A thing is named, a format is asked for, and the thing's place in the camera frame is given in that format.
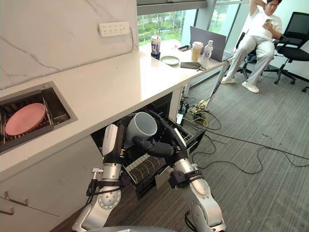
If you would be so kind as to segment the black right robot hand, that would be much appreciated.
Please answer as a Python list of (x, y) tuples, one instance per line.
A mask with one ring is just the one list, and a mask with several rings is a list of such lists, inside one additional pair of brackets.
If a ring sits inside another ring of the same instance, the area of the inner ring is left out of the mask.
[(164, 118), (154, 111), (150, 110), (147, 113), (159, 123), (162, 129), (160, 138), (163, 139), (163, 141), (157, 141), (154, 138), (144, 139), (141, 136), (134, 136), (132, 138), (133, 145), (150, 156), (163, 158), (169, 166), (173, 166), (181, 159), (188, 158), (186, 144), (179, 131), (169, 125)]

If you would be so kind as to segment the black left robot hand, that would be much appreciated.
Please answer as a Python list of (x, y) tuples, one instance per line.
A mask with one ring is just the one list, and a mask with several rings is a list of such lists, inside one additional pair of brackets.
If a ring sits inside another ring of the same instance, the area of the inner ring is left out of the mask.
[(133, 115), (127, 115), (120, 119), (118, 123), (112, 123), (105, 128), (102, 144), (104, 163), (123, 164), (122, 149), (127, 150), (133, 146), (132, 140), (126, 141), (126, 139), (129, 139), (127, 128), (132, 118)]

